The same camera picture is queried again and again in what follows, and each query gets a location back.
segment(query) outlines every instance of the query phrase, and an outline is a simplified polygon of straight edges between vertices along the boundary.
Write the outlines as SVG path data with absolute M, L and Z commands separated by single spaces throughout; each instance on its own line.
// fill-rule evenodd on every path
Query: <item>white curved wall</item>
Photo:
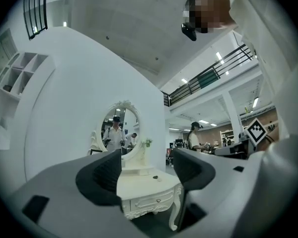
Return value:
M 42 32 L 25 51 L 49 54 L 56 66 L 28 126 L 28 180 L 49 166 L 85 156 L 95 118 L 123 100 L 131 101 L 143 117 L 142 134 L 153 140 L 149 159 L 164 171 L 163 96 L 145 77 L 99 43 L 66 27 Z

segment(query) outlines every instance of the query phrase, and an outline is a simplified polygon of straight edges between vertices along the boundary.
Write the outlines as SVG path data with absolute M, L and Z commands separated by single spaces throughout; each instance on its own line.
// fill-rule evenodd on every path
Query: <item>white vanity table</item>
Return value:
M 117 195 L 122 199 L 123 210 L 127 219 L 138 218 L 148 212 L 157 214 L 168 210 L 172 212 L 169 219 L 170 228 L 175 231 L 174 220 L 180 210 L 181 184 L 178 177 L 157 169 L 150 170 L 150 175 L 122 175 L 118 179 Z
M 88 154 L 91 149 L 107 151 L 100 136 L 104 117 L 112 110 L 123 109 L 128 109 L 134 113 L 140 129 L 139 142 L 130 153 L 122 156 L 122 172 L 117 182 L 117 195 L 122 199 L 125 216 L 131 220 L 149 212 L 157 214 L 172 207 L 169 226 L 175 231 L 177 226 L 174 221 L 180 210 L 179 195 L 182 185 L 178 177 L 150 166 L 148 147 L 143 143 L 146 141 L 146 137 L 143 134 L 144 130 L 142 130 L 142 117 L 129 101 L 116 103 L 104 112 L 96 130 L 91 134 L 91 147 Z

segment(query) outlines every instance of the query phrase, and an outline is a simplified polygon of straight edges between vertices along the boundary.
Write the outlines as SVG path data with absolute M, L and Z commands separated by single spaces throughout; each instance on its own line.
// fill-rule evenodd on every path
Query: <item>black metal railing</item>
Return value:
M 30 40 L 48 29 L 46 0 L 23 0 L 23 16 Z
M 170 107 L 189 95 L 194 94 L 195 92 L 219 80 L 223 74 L 229 73 L 235 67 L 251 60 L 253 60 L 253 55 L 249 48 L 245 44 L 241 45 L 223 57 L 222 60 L 212 64 L 210 67 L 188 81 L 188 83 L 176 89 L 170 95 L 163 92 L 164 105 Z
M 170 107 L 170 95 L 168 95 L 165 92 L 162 92 L 162 93 L 163 93 L 163 103 L 164 103 L 164 105 L 167 106 L 167 107 Z

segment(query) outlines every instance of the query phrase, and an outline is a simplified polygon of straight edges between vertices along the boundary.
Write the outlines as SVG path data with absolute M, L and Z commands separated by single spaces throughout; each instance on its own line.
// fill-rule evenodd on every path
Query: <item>carved table leg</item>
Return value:
M 174 221 L 180 211 L 180 197 L 179 195 L 181 194 L 181 185 L 178 185 L 175 188 L 176 194 L 174 195 L 174 201 L 172 204 L 172 212 L 171 212 L 171 216 L 169 219 L 169 227 L 171 228 L 172 231 L 176 231 L 177 230 L 177 226 L 174 224 Z

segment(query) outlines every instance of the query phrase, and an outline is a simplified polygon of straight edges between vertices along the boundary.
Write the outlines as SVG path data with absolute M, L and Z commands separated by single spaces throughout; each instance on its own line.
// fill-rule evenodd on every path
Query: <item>white pillar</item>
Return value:
M 232 97 L 229 92 L 222 93 L 227 111 L 229 114 L 230 122 L 232 124 L 233 133 L 234 133 L 234 142 L 238 143 L 238 135 L 243 131 L 243 125 L 241 124 L 240 117 L 236 112 L 235 105 L 233 103 Z

